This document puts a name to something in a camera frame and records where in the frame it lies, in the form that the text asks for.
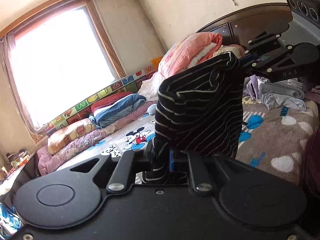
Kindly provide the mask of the black white striped garment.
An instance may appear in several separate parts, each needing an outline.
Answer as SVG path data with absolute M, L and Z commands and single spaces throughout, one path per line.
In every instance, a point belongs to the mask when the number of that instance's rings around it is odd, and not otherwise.
M 144 184 L 184 184 L 185 174 L 169 173 L 169 151 L 208 158 L 234 158 L 242 128 L 244 77 L 231 52 L 165 79 L 158 88 L 155 136 L 157 163 L 143 172 Z

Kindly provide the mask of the grey crumpled clothes pile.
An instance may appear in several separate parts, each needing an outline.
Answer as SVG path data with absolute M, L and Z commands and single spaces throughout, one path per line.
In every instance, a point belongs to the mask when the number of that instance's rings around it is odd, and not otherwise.
M 306 90 L 299 79 L 271 82 L 267 78 L 252 75 L 245 78 L 244 94 L 264 104 L 268 109 L 287 107 L 306 111 L 306 102 L 319 103 L 319 89 Z

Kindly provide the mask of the dark wooden headboard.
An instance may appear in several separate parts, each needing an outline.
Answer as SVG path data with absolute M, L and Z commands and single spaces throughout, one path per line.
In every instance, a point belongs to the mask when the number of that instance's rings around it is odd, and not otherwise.
M 264 3 L 231 12 L 208 23 L 198 32 L 222 35 L 222 44 L 248 46 L 248 41 L 274 25 L 286 25 L 293 19 L 286 3 Z

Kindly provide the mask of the blue folded blanket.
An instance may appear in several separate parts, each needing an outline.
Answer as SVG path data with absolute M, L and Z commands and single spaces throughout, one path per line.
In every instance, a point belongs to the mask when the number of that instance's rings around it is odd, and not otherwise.
M 96 110 L 89 117 L 97 128 L 105 128 L 115 121 L 127 116 L 146 102 L 146 97 L 139 94 L 127 95 L 110 106 Z

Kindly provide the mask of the grey plush toy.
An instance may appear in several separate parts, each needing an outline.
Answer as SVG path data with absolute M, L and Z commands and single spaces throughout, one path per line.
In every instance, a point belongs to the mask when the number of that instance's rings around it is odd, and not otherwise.
M 157 105 L 154 103 L 154 104 L 151 104 L 148 109 L 147 109 L 147 113 L 148 115 L 155 115 L 156 113 L 156 107 Z

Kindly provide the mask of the pink rolled quilt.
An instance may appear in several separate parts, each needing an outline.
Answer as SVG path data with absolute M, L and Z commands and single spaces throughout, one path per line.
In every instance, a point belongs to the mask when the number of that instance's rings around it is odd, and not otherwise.
M 194 33 L 173 45 L 162 57 L 158 72 L 168 78 L 217 55 L 231 51 L 237 58 L 245 54 L 237 44 L 223 45 L 222 35 L 213 32 Z

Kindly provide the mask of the yellow patterned pillow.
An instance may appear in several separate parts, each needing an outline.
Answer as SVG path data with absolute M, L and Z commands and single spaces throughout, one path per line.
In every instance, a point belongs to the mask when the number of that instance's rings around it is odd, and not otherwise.
M 96 124 L 93 123 L 89 118 L 85 118 L 54 132 L 48 138 L 48 152 L 51 155 L 56 154 L 69 143 L 92 132 L 95 130 L 95 128 Z

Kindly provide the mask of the pink floral quilt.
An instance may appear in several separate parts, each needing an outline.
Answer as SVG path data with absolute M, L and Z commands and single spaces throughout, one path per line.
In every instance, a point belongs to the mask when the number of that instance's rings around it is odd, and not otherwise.
M 157 101 L 148 101 L 144 103 L 132 113 L 115 121 L 109 126 L 103 129 L 95 129 L 94 131 L 73 140 L 57 153 L 50 154 L 47 145 L 40 148 L 37 151 L 37 157 L 39 159 L 38 169 L 40 175 L 45 176 L 51 172 L 56 171 L 62 164 L 66 163 L 79 153 L 87 150 L 91 146 L 97 144 L 101 139 L 104 139 L 105 137 L 122 129 L 128 124 L 138 120 L 143 114 L 147 112 L 148 107 L 156 102 Z

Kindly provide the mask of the Mickey Mouse bed blanket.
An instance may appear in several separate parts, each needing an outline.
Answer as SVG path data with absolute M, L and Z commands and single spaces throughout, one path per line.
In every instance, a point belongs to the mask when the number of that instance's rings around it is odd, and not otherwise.
M 244 97 L 242 132 L 236 159 L 251 167 L 300 184 L 306 142 L 319 123 L 318 106 L 306 102 L 306 111 L 287 107 L 267 109 L 262 103 Z M 146 118 L 101 139 L 57 170 L 70 167 L 95 155 L 118 157 L 131 149 L 144 149 L 155 135 L 155 121 Z

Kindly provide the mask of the colourful alphabet foam mat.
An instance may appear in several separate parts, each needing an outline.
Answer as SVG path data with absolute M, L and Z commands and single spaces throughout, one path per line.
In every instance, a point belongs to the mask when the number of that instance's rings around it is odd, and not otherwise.
M 111 85 L 98 91 L 92 96 L 82 100 L 72 108 L 57 116 L 49 122 L 44 129 L 46 136 L 51 136 L 54 132 L 69 126 L 70 124 L 85 119 L 93 113 L 92 105 L 97 105 L 101 100 L 110 97 L 114 98 L 114 94 L 136 93 L 142 85 L 142 81 L 152 77 L 152 74 L 157 70 L 154 66 L 148 66 L 138 72 L 128 75 L 122 79 L 114 81 Z

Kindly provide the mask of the white quilt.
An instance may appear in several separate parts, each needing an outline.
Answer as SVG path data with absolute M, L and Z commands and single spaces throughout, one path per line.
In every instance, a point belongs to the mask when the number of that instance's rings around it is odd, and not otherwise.
M 150 79 L 142 81 L 142 85 L 137 92 L 147 100 L 151 100 L 158 95 L 158 89 L 165 78 L 159 72 L 155 72 Z

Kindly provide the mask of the dark side desk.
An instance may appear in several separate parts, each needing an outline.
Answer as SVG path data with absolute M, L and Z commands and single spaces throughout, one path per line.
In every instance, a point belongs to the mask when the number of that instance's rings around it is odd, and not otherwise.
M 33 152 L 28 158 L 27 162 L 24 163 L 21 167 L 16 169 L 8 178 L 3 181 L 1 184 L 1 197 L 9 193 L 14 185 L 22 185 L 23 182 L 32 180 L 35 177 L 34 173 L 34 160 L 36 152 Z

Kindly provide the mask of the sheer curtain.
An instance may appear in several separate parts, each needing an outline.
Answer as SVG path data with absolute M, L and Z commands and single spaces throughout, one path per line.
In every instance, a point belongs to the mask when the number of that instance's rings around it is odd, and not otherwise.
M 8 32 L 4 36 L 1 36 L 1 66 L 8 82 L 8 87 L 16 108 L 16 112 L 22 119 L 24 126 L 28 130 L 28 133 L 30 134 L 35 145 L 39 145 L 47 139 L 47 135 L 44 132 L 43 128 L 37 130 L 33 126 L 30 114 L 28 113 L 24 103 L 21 101 L 21 98 L 18 94 L 16 82 L 14 80 L 11 60 L 12 52 L 15 46 L 16 42 L 13 31 Z

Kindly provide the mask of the window with wooden frame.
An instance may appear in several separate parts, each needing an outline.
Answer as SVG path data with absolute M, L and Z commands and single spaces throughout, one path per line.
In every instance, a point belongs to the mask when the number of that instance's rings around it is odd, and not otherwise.
M 18 94 L 40 130 L 126 72 L 94 0 L 67 0 L 13 30 Z

